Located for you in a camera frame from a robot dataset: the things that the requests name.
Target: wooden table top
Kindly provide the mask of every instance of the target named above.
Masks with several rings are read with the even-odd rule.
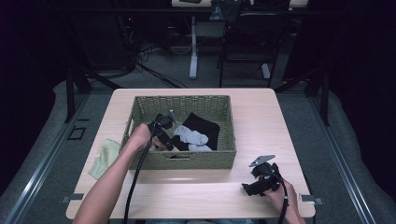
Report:
[[[282,176],[297,194],[309,194],[276,95],[271,89],[119,89],[114,91],[75,193],[84,197],[96,180],[88,174],[106,138],[121,142],[135,96],[229,95],[233,112],[236,156],[231,170],[142,170],[131,200],[129,217],[263,218],[278,217],[266,197],[248,196],[241,183],[253,183],[248,165],[260,155],[276,155]],[[111,218],[123,218],[134,171],[125,177]],[[66,216],[74,218],[82,201],[71,201]],[[314,205],[299,201],[302,217],[315,214]]]
[[[308,0],[290,0],[290,7],[306,7]],[[186,3],[179,0],[172,0],[172,7],[210,7],[211,0],[202,0],[201,3]]]

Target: woven basket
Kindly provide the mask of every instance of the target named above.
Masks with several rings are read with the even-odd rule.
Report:
[[[168,114],[173,110],[176,119],[182,123],[192,112],[202,119],[215,122],[220,126],[218,150],[208,152],[190,151],[149,151],[143,162],[146,170],[180,170],[180,169],[232,169],[236,154],[233,116],[230,96],[196,95],[196,96],[136,96],[132,112],[122,139],[122,146],[127,142],[134,127],[141,123],[151,123],[158,113]],[[172,137],[176,125],[167,130]],[[142,151],[139,151],[131,165],[135,169]]]

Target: black chair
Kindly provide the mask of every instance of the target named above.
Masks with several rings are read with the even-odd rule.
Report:
[[[270,63],[272,66],[267,84],[270,87],[279,46],[289,28],[289,18],[280,15],[245,13],[239,15],[236,22],[227,22],[218,63],[219,87],[222,87],[224,62],[256,63],[259,65],[257,69]]]

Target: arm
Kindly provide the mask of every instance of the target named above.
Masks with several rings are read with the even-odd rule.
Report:
[[[139,149],[145,148],[150,139],[149,128],[141,124],[134,130],[120,155],[93,185],[78,209],[73,223],[107,223],[120,197],[123,180]]]
[[[286,210],[285,219],[289,224],[299,223],[305,224],[305,220],[300,216],[297,204],[297,194],[294,186],[288,181],[284,180],[286,190],[288,191],[289,206]],[[266,190],[264,194],[271,200],[276,210],[280,213],[282,211],[283,200],[285,198],[285,191],[279,187],[276,191]]]

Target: light green towel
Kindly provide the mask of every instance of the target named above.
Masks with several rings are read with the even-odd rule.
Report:
[[[119,156],[120,144],[111,140],[105,139],[102,144],[100,157],[96,157],[89,174],[95,179],[99,179],[113,161]]]

